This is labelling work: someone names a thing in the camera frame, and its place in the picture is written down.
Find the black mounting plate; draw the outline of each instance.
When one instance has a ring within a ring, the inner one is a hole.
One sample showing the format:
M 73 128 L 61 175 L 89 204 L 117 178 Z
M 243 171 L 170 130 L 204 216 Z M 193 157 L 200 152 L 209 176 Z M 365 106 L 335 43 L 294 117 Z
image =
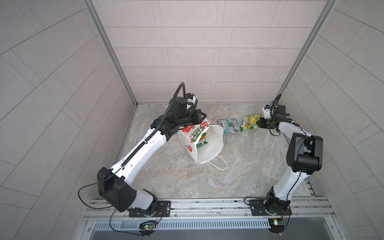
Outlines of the black mounting plate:
M 160 208 L 162 217 L 169 217 L 170 201 L 157 201 L 156 206 L 158 208 Z M 129 212 L 129 217 L 149 217 L 149 216 L 145 216 L 141 211 L 139 211 L 138 208 L 134 208 L 132 210 L 137 211 L 137 212 L 133 212 L 133 211 Z M 156 216 L 157 216 L 157 210 L 152 217 L 156 217 Z
M 252 216 L 274 216 L 274 215 L 270 215 L 265 210 L 264 199 L 251 199 L 251 200 L 249 200 L 249 205 L 251 207 Z M 292 215 L 292 211 L 291 211 L 290 207 L 288 206 L 287 210 L 282 209 L 281 212 L 277 213 L 276 215 L 277 216 L 278 215 L 287 215 L 288 216 L 288 215 Z

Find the marble surface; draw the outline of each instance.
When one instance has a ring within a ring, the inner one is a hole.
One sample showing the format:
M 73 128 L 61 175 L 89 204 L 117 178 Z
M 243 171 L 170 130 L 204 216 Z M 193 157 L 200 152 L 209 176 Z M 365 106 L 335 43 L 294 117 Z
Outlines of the marble surface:
M 263 103 L 198 104 L 202 112 L 215 122 L 223 118 L 241 118 L 261 112 Z M 144 136 L 150 124 L 166 109 L 165 104 L 138 106 L 128 139 L 122 152 L 124 157 Z M 158 198 L 216 198 L 265 196 L 286 169 L 288 143 L 283 135 L 272 136 L 267 129 L 249 129 L 240 134 L 223 135 L 224 148 L 219 154 L 228 168 L 218 170 L 211 164 L 196 164 L 180 143 L 177 134 L 157 150 L 137 174 L 132 187 L 147 189 Z M 212 163 L 225 168 L 216 158 Z M 309 196 L 301 184 L 294 193 Z

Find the beige tile wall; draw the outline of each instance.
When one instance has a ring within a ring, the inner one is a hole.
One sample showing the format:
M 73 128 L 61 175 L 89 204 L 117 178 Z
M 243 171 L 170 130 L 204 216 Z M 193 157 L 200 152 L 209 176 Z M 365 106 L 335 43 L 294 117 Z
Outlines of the beige tile wall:
M 0 22 L 0 239 L 68 240 L 134 105 L 81 0 L 2 0 Z
M 339 0 L 281 98 L 324 140 L 310 178 L 349 240 L 384 239 L 384 1 Z
M 144 103 L 182 81 L 204 102 L 272 101 L 325 1 L 93 3 Z

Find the bag handle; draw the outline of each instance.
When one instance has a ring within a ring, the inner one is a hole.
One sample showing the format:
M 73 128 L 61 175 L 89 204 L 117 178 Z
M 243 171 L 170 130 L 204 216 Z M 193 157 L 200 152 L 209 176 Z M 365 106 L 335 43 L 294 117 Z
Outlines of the bag handle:
M 227 168 L 228 168 L 228 164 L 227 164 L 227 162 L 224 160 L 224 159 L 222 159 L 221 157 L 219 157 L 219 156 L 216 156 L 216 157 L 218 157 L 218 158 L 220 158 L 221 160 L 223 160 L 224 162 L 225 162 L 225 164 L 227 165 L 224 169 L 221 169 L 221 168 L 218 168 L 215 164 L 213 164 L 213 163 L 211 163 L 210 161 L 208 161 L 210 164 L 212 164 L 214 167 L 216 167 L 217 169 L 219 169 L 219 170 L 226 170 Z

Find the metal corner post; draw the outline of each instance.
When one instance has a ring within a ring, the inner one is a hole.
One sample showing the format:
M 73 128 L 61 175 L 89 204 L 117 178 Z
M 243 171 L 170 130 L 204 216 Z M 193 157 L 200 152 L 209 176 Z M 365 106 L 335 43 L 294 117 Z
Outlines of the metal corner post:
M 116 54 L 113 50 L 113 47 L 107 37 L 107 34 L 103 28 L 103 25 L 101 24 L 101 21 L 99 19 L 99 16 L 97 15 L 96 13 L 96 10 L 94 8 L 94 5 L 92 3 L 92 0 L 83 0 L 84 2 L 84 6 L 86 8 L 86 10 L 88 11 L 88 14 L 89 16 L 91 17 L 91 20 L 93 22 L 93 25 L 95 26 L 96 28 L 96 31 L 97 33 L 99 34 L 100 38 L 101 38 L 101 41 L 103 43 L 103 45 L 106 47 L 106 50 L 107 50 L 107 53 L 108 55 L 111 57 L 111 61 L 112 61 L 112 64 L 114 66 L 114 68 L 116 69 L 116 72 L 118 73 L 124 87 L 126 88 L 126 90 L 128 91 L 128 94 L 129 96 L 131 97 L 134 105 L 135 105 L 135 108 L 137 107 L 137 101 L 136 101 L 136 98 L 131 90 L 131 88 L 129 87 L 129 84 L 128 84 L 128 81 L 127 81 L 127 78 L 125 77 L 124 75 L 124 72 L 122 71 L 122 68 L 119 64 L 119 61 L 116 57 Z
M 299 54 L 297 55 L 296 60 L 294 61 L 291 69 L 289 70 L 288 75 L 285 78 L 283 84 L 281 85 L 281 88 L 277 93 L 277 95 L 280 93 L 283 94 L 285 92 L 293 76 L 295 75 L 301 63 L 303 62 L 304 57 L 307 55 L 309 49 L 312 47 L 314 40 L 316 39 L 317 35 L 319 35 L 319 32 L 322 29 L 324 23 L 327 21 L 329 15 L 331 14 L 336 2 L 337 0 L 327 0 L 327 2 L 325 3 L 323 10 L 321 11 L 319 17 L 317 18 L 316 23 L 314 24 L 307 40 L 305 41 L 303 47 L 301 48 Z

